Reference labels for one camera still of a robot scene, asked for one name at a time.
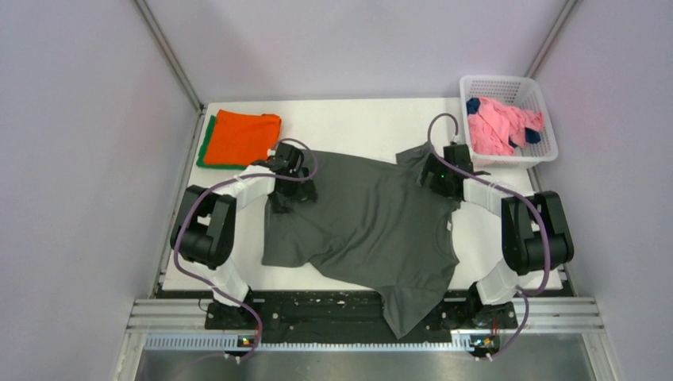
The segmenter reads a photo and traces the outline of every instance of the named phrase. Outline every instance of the metal floor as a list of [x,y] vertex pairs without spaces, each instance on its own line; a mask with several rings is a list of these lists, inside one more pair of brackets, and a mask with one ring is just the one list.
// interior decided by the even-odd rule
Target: metal floor
[[173,378],[185,364],[206,353],[146,351],[136,380],[594,379],[580,334],[522,335],[493,363],[475,362],[464,352],[260,352],[241,365],[232,358],[210,358]]

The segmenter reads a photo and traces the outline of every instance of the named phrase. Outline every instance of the robotic arm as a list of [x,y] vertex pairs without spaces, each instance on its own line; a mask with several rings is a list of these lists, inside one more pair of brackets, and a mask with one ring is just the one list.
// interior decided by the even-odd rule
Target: robotic arm
[[[428,156],[417,185],[422,187],[432,175],[429,187],[435,193],[481,206],[502,221],[503,258],[469,290],[467,304],[470,315],[474,316],[484,306],[500,306],[509,302],[517,292],[518,276],[544,269],[540,226],[521,200],[495,189],[494,185],[497,183],[513,191],[516,189],[496,182],[486,172],[474,172],[465,144],[452,143],[444,147],[444,159],[475,177],[487,179],[490,185],[463,177],[444,166],[433,154]],[[570,261],[575,250],[559,195],[551,191],[518,193],[523,194],[540,212],[549,239],[551,268]]]
[[[208,194],[198,205],[183,236],[180,255],[191,262],[202,276],[232,297],[243,300],[248,293],[248,284],[240,277],[234,263],[229,259],[233,249],[236,213],[252,201],[269,196],[274,213],[289,209],[285,201],[316,201],[317,194],[312,180],[291,182],[270,176],[240,179],[249,174],[276,174],[295,178],[309,173],[303,167],[304,155],[290,144],[280,143],[267,160],[260,160],[245,168],[237,176],[238,181]],[[180,204],[176,223],[171,232],[171,247],[175,247],[178,231],[187,214],[205,188],[192,185],[187,188]],[[237,306],[219,294],[215,299],[227,306]]]

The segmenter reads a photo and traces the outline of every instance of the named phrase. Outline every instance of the metal post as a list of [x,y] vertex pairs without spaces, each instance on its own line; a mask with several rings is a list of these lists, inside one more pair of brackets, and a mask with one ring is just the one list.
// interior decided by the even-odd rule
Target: metal post
[[563,5],[563,9],[559,13],[556,22],[554,22],[552,29],[549,30],[547,38],[544,39],[544,42],[542,43],[540,50],[537,52],[535,59],[530,64],[529,69],[526,71],[526,77],[535,78],[537,72],[540,70],[540,67],[546,60],[549,52],[552,50],[553,45],[556,43],[558,36],[563,31],[563,28],[565,28],[567,21],[570,19],[570,16],[577,10],[581,2],[582,0],[567,0],[565,5]]
[[168,39],[161,31],[159,27],[159,22],[154,17],[152,10],[150,10],[147,2],[145,0],[133,0],[133,3],[136,5],[140,15],[143,17],[145,24],[149,28],[149,32],[152,35],[152,39],[156,42],[156,46],[159,48],[162,56],[168,63],[168,66],[173,71],[175,79],[178,80],[178,84],[182,87],[185,95],[189,98],[192,106],[200,111],[203,108],[203,104],[199,101],[194,87],[191,86],[185,71],[183,70],[182,65],[178,61],[178,58],[175,56],[171,45],[168,43]]

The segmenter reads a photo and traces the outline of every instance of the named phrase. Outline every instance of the cable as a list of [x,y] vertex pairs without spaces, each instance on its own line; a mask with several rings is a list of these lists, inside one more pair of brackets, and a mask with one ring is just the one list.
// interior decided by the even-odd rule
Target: cable
[[203,312],[205,312],[205,313],[208,313],[208,310],[204,310],[204,309],[201,307],[201,298],[198,299],[198,308],[199,308],[201,311],[203,311]]
[[453,123],[456,125],[456,131],[458,131],[458,121],[456,120],[456,117],[449,113],[442,113],[433,118],[433,120],[430,122],[430,126],[428,127],[428,143],[430,144],[430,148],[433,151],[433,155],[445,166],[447,166],[449,169],[451,169],[454,172],[457,172],[461,174],[463,177],[467,177],[469,179],[474,179],[479,181],[480,183],[488,186],[488,187],[493,187],[499,191],[505,192],[507,194],[511,194],[514,197],[518,198],[521,202],[526,205],[526,207],[530,210],[530,212],[533,214],[533,218],[535,219],[535,222],[537,223],[538,226],[540,226],[540,235],[542,237],[542,250],[544,252],[544,274],[542,275],[542,282],[540,282],[540,286],[534,290],[534,291],[522,291],[523,294],[526,294],[528,296],[535,296],[539,295],[544,291],[544,289],[547,287],[547,282],[549,281],[549,272],[551,271],[551,266],[552,266],[552,256],[551,253],[549,252],[549,237],[547,236],[547,229],[544,227],[544,221],[542,221],[542,216],[540,216],[540,212],[537,211],[537,208],[522,194],[519,194],[518,192],[515,192],[514,190],[505,188],[501,185],[498,185],[497,183],[492,183],[486,179],[482,179],[480,177],[477,177],[473,175],[472,173],[463,171],[462,169],[456,167],[455,165],[452,165],[448,163],[446,160],[444,160],[443,157],[441,157],[437,152],[435,151],[435,148],[433,146],[433,142],[431,139],[431,134],[433,131],[433,127],[435,125],[435,122],[437,119],[440,117],[450,117],[453,120]]
[[518,290],[517,292],[521,296],[521,298],[524,299],[524,304],[525,304],[524,317],[523,317],[523,319],[521,319],[521,323],[519,323],[519,327],[517,328],[517,330],[514,331],[514,335],[512,335],[512,337],[510,337],[510,339],[505,343],[505,345],[501,346],[500,349],[496,353],[494,353],[493,355],[490,355],[490,354],[486,355],[489,358],[489,360],[491,360],[491,361],[493,361],[493,360],[499,358],[500,356],[502,356],[504,351],[506,351],[507,348],[509,348],[512,345],[512,343],[517,339],[517,337],[519,337],[519,335],[521,334],[521,331],[524,330],[525,325],[528,322],[528,315],[530,313],[530,303],[528,301],[528,297],[524,294],[523,290]]
[[178,236],[175,238],[175,246],[173,248],[173,264],[175,265],[175,268],[178,269],[178,271],[182,272],[184,275],[190,276],[191,278],[194,278],[194,279],[197,279],[197,280],[200,280],[200,281],[204,282],[205,284],[210,286],[210,288],[212,288],[213,291],[216,292],[217,294],[219,294],[222,298],[225,298],[225,299],[227,299],[231,302],[234,302],[237,305],[243,307],[257,321],[257,333],[255,334],[255,342],[252,344],[252,347],[250,348],[250,351],[240,358],[241,361],[249,358],[254,353],[254,351],[257,349],[257,345],[260,344],[260,340],[262,338],[262,319],[257,314],[257,312],[255,312],[255,310],[253,310],[252,307],[250,307],[249,305],[243,303],[242,301],[240,301],[240,300],[234,298],[233,296],[225,293],[224,291],[220,290],[217,286],[215,286],[208,279],[185,269],[180,264],[180,261],[179,261],[180,245],[183,242],[183,237],[185,235],[185,232],[186,232],[187,228],[189,227],[189,223],[191,221],[191,218],[194,216],[194,213],[196,213],[196,209],[198,208],[198,205],[201,204],[203,199],[206,198],[206,196],[208,194],[215,191],[216,189],[221,188],[221,187],[225,187],[225,186],[227,186],[229,184],[232,184],[232,183],[235,183],[239,179],[241,179],[241,180],[252,179],[252,178],[255,178],[255,177],[273,177],[273,178],[280,179],[280,180],[295,181],[295,182],[303,182],[303,181],[312,179],[316,175],[317,170],[318,170],[317,158],[316,158],[315,154],[313,153],[313,151],[311,151],[311,149],[306,144],[302,143],[301,141],[299,141],[297,139],[292,139],[292,138],[289,138],[289,137],[285,138],[285,139],[278,140],[278,143],[282,143],[284,141],[291,141],[291,142],[297,143],[297,144],[301,145],[308,153],[311,154],[311,157],[313,158],[313,171],[311,173],[309,173],[308,176],[306,176],[304,178],[295,178],[295,177],[290,177],[290,176],[268,174],[268,173],[251,173],[251,174],[247,174],[247,175],[238,176],[237,178],[228,179],[228,180],[225,180],[221,183],[217,183],[217,184],[211,186],[210,188],[204,190],[198,196],[196,201],[194,201],[194,205],[192,205],[189,212],[187,212],[187,216],[185,217],[185,221],[183,222],[183,225],[180,227],[180,230],[178,231]]

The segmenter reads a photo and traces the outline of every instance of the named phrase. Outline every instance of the metal frame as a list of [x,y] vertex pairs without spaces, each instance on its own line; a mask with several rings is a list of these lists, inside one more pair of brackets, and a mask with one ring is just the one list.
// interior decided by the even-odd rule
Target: metal frame
[[544,39],[542,46],[540,46],[540,50],[535,55],[535,58],[526,71],[526,77],[535,78],[537,76],[537,72],[542,67],[542,64],[544,64],[550,51],[553,50],[561,32],[565,29],[570,17],[575,14],[575,11],[579,8],[580,3],[582,3],[582,0],[567,0],[563,5],[559,16],[556,18],[556,21],[554,21],[554,25],[549,29],[549,34]]
[[166,60],[168,67],[170,67],[171,71],[173,71],[175,79],[183,89],[191,105],[197,111],[203,109],[203,103],[201,103],[201,101],[198,99],[196,90],[194,90],[194,87],[187,78],[187,74],[185,74],[183,66],[180,64],[180,61],[178,61],[178,57],[173,52],[173,48],[171,48],[171,45],[168,43],[166,35],[163,34],[163,31],[159,26],[159,22],[154,17],[154,14],[149,8],[147,2],[145,0],[133,0],[133,4],[136,5],[138,12],[142,16],[145,24],[149,29],[150,36],[152,36],[152,39],[156,42],[157,48],[159,48],[161,55]]
[[[250,330],[206,330],[206,312],[200,302],[212,299],[138,299],[126,329],[115,379],[133,380],[140,357],[148,350],[241,351],[239,337],[254,335]],[[525,308],[520,299],[513,301],[517,315]],[[501,333],[511,334],[513,329]],[[470,335],[489,334],[488,329],[454,329],[452,343],[443,344],[261,344],[265,352],[338,351],[338,352],[450,352],[469,351]],[[593,298],[531,298],[529,320],[522,334],[564,335],[581,333],[597,381],[621,379],[617,363],[607,340],[605,327]]]
[[173,219],[178,213],[178,208],[180,207],[180,202],[183,199],[185,190],[187,188],[187,183],[189,182],[192,163],[194,162],[194,157],[196,156],[196,150],[198,147],[198,140],[201,137],[201,130],[203,128],[203,118],[206,115],[206,109],[201,109],[201,112],[198,115],[196,124],[192,127],[192,137],[190,141],[190,147],[187,151],[187,155],[183,162],[183,169],[181,170],[182,176],[178,183],[178,189],[175,192],[175,199],[173,200],[173,207],[171,209],[171,216],[167,221],[166,226],[163,231],[166,232],[163,242],[165,242],[162,252],[161,260],[159,261],[159,268],[157,269],[155,282],[152,284],[151,296],[154,296],[158,290],[160,284],[163,283],[163,276],[166,274],[166,268],[168,267],[168,261],[171,258],[172,249],[170,246],[170,236],[171,236],[171,227],[173,226]]

